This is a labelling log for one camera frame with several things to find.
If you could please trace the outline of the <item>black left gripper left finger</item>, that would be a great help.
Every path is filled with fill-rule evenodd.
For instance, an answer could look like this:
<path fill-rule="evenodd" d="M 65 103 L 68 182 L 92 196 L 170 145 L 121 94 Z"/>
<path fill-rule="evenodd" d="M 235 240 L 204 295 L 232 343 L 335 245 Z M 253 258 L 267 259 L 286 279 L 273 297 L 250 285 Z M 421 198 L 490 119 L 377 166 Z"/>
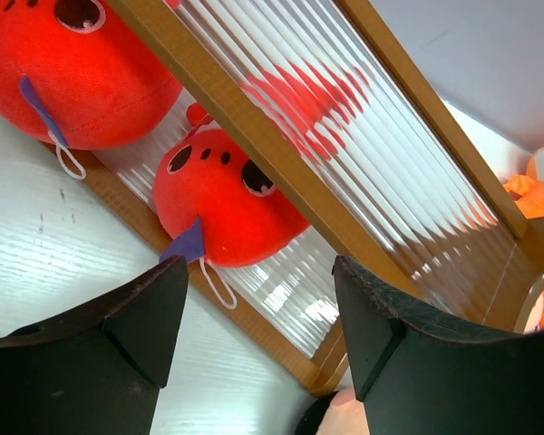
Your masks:
<path fill-rule="evenodd" d="M 0 337 L 0 434 L 148 434 L 189 284 L 172 257 Z"/>

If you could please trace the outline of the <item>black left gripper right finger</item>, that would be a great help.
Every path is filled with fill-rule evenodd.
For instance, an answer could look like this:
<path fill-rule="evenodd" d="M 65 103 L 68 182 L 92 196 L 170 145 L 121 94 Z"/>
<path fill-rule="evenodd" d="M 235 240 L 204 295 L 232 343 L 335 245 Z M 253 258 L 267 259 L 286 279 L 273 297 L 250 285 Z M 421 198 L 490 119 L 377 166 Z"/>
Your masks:
<path fill-rule="evenodd" d="M 544 434 L 544 330 L 448 314 L 338 256 L 335 294 L 373 434 Z"/>

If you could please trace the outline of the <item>red shark plush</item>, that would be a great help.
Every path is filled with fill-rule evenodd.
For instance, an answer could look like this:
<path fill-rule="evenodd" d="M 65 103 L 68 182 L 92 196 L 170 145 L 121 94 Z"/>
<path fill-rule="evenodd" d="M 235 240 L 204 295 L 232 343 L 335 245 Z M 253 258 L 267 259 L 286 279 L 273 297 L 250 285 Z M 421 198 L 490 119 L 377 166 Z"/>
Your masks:
<path fill-rule="evenodd" d="M 74 179 L 86 176 L 74 150 L 141 139 L 182 90 L 105 1 L 0 1 L 0 115 L 53 145 Z"/>
<path fill-rule="evenodd" d="M 270 116 L 300 156 L 317 163 L 345 146 L 339 131 L 362 112 L 370 85 L 360 68 L 311 63 L 248 74 L 241 89 Z M 153 184 L 171 242 L 160 255 L 202 266 L 243 267 L 286 247 L 310 226 L 277 185 L 198 103 L 191 132 L 162 158 Z"/>

